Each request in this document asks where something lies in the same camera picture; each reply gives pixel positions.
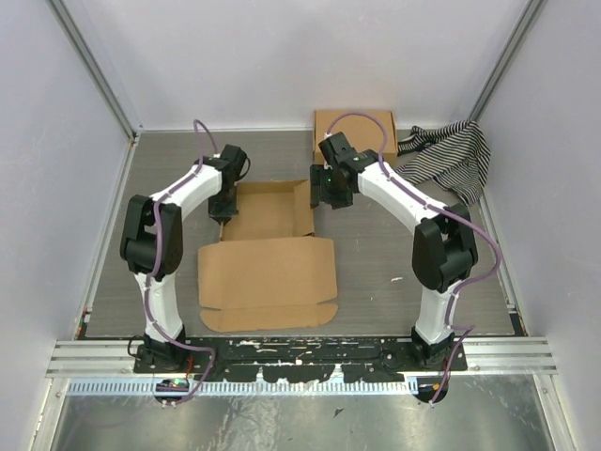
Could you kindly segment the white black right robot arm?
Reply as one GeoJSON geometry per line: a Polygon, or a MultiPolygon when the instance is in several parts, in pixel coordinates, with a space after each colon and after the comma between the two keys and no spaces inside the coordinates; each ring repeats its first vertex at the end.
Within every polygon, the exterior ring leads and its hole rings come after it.
{"type": "Polygon", "coordinates": [[[420,313],[411,329],[410,349],[415,364],[434,370],[453,347],[450,325],[454,289],[467,280],[478,261],[470,213],[423,194],[396,175],[372,149],[362,152],[338,132],[318,147],[323,163],[310,168],[310,205],[327,204],[334,210],[353,205],[361,194],[378,203],[411,233],[411,268],[422,285],[420,313]]]}

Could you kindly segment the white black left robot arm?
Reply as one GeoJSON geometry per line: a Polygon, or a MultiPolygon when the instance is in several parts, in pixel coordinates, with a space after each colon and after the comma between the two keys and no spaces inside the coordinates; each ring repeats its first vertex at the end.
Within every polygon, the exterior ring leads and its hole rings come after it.
{"type": "Polygon", "coordinates": [[[184,253],[183,223],[203,203],[208,217],[224,226],[237,214],[237,184],[250,168],[241,148],[227,145],[196,161],[180,179],[163,190],[133,196],[127,205],[119,254],[140,288],[146,320],[139,362],[176,373],[200,349],[186,343],[177,309],[176,272],[184,253]]]}

